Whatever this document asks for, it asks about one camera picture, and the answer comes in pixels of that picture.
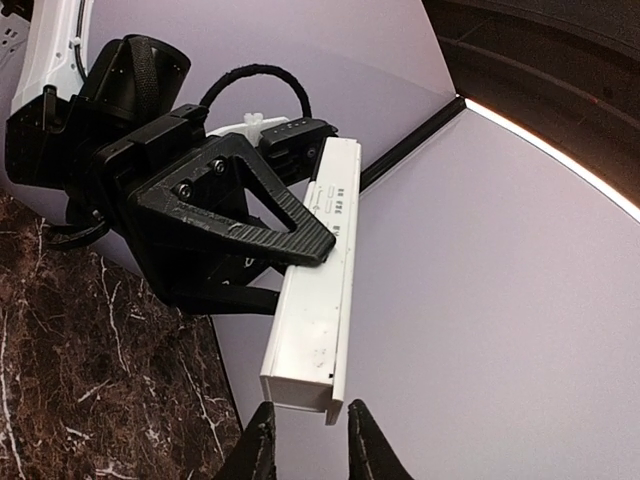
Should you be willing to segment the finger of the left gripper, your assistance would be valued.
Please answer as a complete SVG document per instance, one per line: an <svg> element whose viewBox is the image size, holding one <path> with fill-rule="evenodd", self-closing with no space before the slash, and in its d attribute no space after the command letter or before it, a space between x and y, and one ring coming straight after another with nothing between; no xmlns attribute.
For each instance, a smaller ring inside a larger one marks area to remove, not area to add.
<svg viewBox="0 0 640 480"><path fill-rule="evenodd" d="M330 231L240 134L210 136L132 193L145 242L288 265L320 265Z"/></svg>
<svg viewBox="0 0 640 480"><path fill-rule="evenodd" d="M274 290L205 283L189 295L189 313L196 315L273 315L279 300Z"/></svg>

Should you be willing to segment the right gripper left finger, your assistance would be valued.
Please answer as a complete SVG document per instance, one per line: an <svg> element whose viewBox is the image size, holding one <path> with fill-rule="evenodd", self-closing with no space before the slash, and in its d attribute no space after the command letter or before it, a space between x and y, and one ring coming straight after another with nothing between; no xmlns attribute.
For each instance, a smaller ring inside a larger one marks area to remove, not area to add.
<svg viewBox="0 0 640 480"><path fill-rule="evenodd" d="M272 402L264 401L213 479L276 479L275 447L275 409Z"/></svg>

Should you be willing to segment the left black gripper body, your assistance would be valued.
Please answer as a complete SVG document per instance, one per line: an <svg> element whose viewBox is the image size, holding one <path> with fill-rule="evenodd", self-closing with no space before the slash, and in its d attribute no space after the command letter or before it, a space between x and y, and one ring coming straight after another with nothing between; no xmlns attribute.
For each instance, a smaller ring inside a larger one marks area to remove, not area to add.
<svg viewBox="0 0 640 480"><path fill-rule="evenodd" d="M129 246L156 296L189 314L265 311L250 286L265 264L239 236L258 226L240 136L207 136L207 108L184 105L92 155L92 204Z"/></svg>

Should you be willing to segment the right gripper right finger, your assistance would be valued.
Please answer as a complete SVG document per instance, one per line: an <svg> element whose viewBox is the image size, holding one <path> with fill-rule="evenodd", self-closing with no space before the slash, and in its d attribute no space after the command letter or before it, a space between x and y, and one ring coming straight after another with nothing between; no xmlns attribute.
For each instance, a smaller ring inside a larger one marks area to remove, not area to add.
<svg viewBox="0 0 640 480"><path fill-rule="evenodd" d="M361 399L348 406L349 479L412 480Z"/></svg>

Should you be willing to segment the white remote control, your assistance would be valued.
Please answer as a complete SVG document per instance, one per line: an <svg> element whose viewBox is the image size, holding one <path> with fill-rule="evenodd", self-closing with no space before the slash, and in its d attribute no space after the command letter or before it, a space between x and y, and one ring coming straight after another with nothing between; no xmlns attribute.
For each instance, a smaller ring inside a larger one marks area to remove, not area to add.
<svg viewBox="0 0 640 480"><path fill-rule="evenodd" d="M287 269L260 372L265 400L337 422L345 398L361 145L327 139L304 205L335 245L316 268Z"/></svg>

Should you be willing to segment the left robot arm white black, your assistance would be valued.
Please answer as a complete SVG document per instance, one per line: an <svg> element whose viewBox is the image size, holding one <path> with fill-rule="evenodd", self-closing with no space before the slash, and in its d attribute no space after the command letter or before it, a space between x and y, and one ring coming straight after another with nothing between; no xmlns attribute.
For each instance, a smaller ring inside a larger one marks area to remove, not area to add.
<svg viewBox="0 0 640 480"><path fill-rule="evenodd" d="M183 106L175 101L191 63L165 42L130 34L86 67L90 10L87 1L1 5L30 25L6 172L68 197L46 244L68 251L117 233L163 303L189 314L274 313L278 294L253 279L267 268L319 266L335 246L291 186L316 176L336 129L313 117L302 85L274 65L235 68ZM256 140L208 134L214 100L256 75L286 83L301 117L261 128Z"/></svg>

